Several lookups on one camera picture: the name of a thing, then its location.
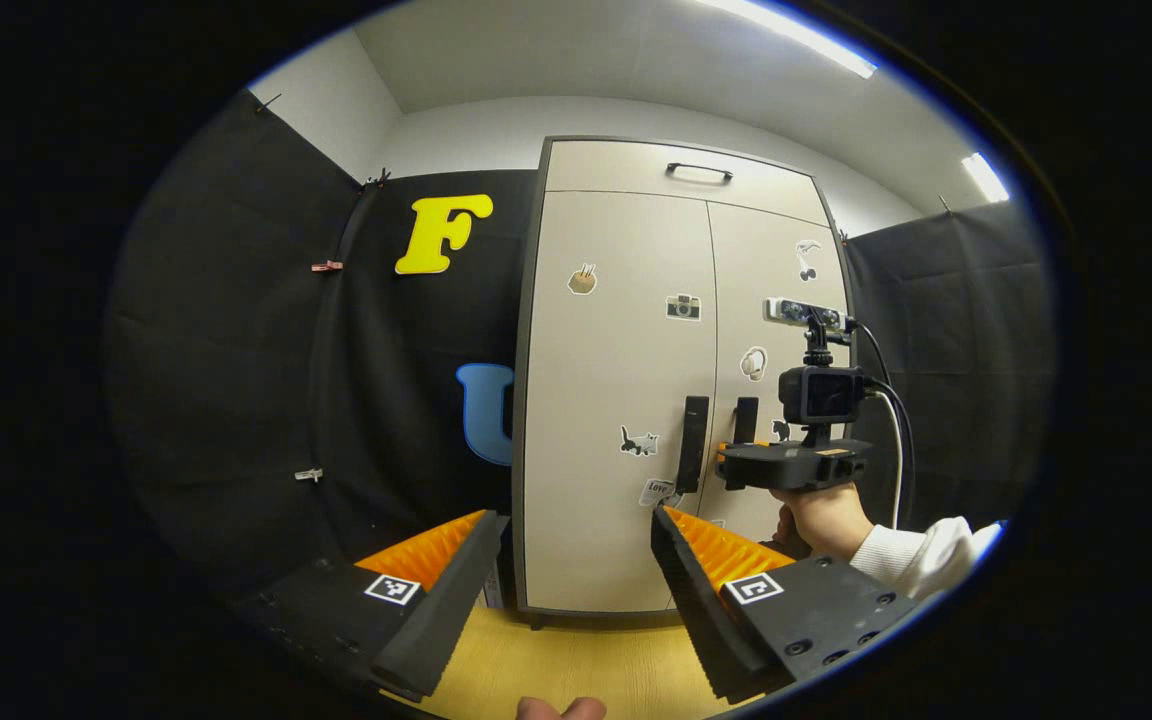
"white cable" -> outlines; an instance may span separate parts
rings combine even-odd
[[[896,530],[896,518],[900,516],[900,480],[905,477],[905,454],[901,452],[901,437],[900,437],[900,419],[896,418],[896,407],[892,406],[890,397],[887,397],[886,392],[874,392],[874,395],[881,399],[882,404],[887,406],[887,414],[892,417],[892,429],[896,430],[896,498],[892,500],[892,529]]]

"blue letter u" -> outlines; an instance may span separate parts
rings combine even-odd
[[[513,370],[505,365],[470,363],[456,370],[465,386],[465,442],[473,454],[498,465],[509,465],[513,441],[505,434],[505,388]]]

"top drawer handle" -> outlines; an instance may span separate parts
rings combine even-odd
[[[732,182],[732,179],[735,177],[728,170],[720,170],[718,168],[707,168],[707,167],[704,167],[704,165],[689,165],[689,164],[685,164],[685,162],[669,162],[668,165],[666,165],[666,167],[664,167],[664,174],[667,174],[667,176],[672,176],[673,172],[675,172],[677,168],[696,168],[698,170],[708,170],[708,172],[712,172],[712,173],[722,173],[723,174],[723,182]]]

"wooden floor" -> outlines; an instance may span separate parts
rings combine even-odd
[[[677,615],[545,620],[531,630],[516,612],[475,607],[438,691],[407,705],[449,720],[513,720],[522,696],[559,712],[593,696],[607,703],[607,720],[692,720],[735,707],[710,691]]]

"orange soft pad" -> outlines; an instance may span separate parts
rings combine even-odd
[[[450,523],[425,530],[419,536],[412,536],[402,543],[381,550],[374,555],[369,555],[355,562],[358,568],[393,575],[402,579],[415,579],[419,582],[425,592],[438,582],[439,575],[444,574],[452,556],[465,541],[473,525],[483,520],[486,510],[470,511],[464,518],[453,520]]]
[[[708,577],[708,584],[714,588],[714,593],[718,593],[723,583],[732,579],[748,578],[750,575],[783,568],[794,562],[793,558],[781,555],[780,552],[756,541],[749,541],[732,530],[687,515],[685,511],[677,511],[668,505],[664,510],[681,530],[687,544],[690,544],[691,552],[705,570],[705,577]]]

